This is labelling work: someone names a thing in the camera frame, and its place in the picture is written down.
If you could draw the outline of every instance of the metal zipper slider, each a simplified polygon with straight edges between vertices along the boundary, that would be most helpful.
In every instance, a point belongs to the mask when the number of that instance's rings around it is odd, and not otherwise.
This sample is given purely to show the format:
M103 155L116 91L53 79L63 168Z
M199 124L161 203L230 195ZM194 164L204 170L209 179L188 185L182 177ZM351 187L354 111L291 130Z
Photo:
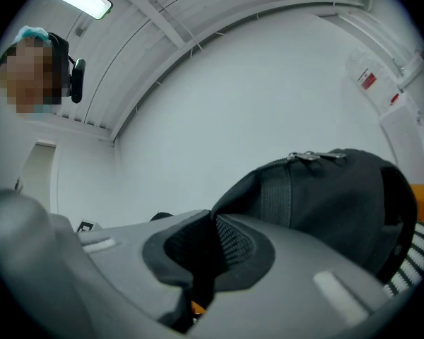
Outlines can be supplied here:
M306 154L307 155L318 155L318 156L323 157L323 158L335 158L335 159L347 157L347 154L338 153L338 152L318 153L318 152L308 151L308 152L306 152Z
M304 160L304 161L315 161L320 158L320 156L316 155L315 153L309 154L309 153L292 152L291 154L289 154L289 156L295 157L295 158L298 158L299 160Z

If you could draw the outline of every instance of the striped fabric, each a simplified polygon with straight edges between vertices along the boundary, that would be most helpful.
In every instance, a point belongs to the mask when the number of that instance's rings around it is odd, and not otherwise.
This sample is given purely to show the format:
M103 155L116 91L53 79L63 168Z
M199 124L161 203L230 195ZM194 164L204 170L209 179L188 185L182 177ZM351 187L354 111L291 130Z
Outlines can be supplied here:
M413 242L407 257L396 275L384 286L389 296L394 296L421 282L424 276L424 222L418 221Z

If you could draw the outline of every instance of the black fabric pouch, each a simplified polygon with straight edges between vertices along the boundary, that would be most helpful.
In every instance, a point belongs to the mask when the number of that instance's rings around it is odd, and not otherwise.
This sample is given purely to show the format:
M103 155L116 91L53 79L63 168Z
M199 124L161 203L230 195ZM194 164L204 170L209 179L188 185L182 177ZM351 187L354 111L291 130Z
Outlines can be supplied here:
M239 213L308 233L386 283L411 245L416 200L399 169L361 150L292 153L242 178L211 217Z

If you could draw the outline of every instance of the ceiling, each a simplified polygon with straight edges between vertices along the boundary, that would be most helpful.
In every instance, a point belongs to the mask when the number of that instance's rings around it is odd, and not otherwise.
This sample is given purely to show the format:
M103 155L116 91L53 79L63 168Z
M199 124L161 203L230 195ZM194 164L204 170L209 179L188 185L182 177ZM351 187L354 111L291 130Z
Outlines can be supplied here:
M86 60L83 100L63 100L50 120L113 141L138 101L201 41L263 11L297 4L364 6L368 0L110 0L95 20L59 0L29 0L14 24L40 26L68 40Z

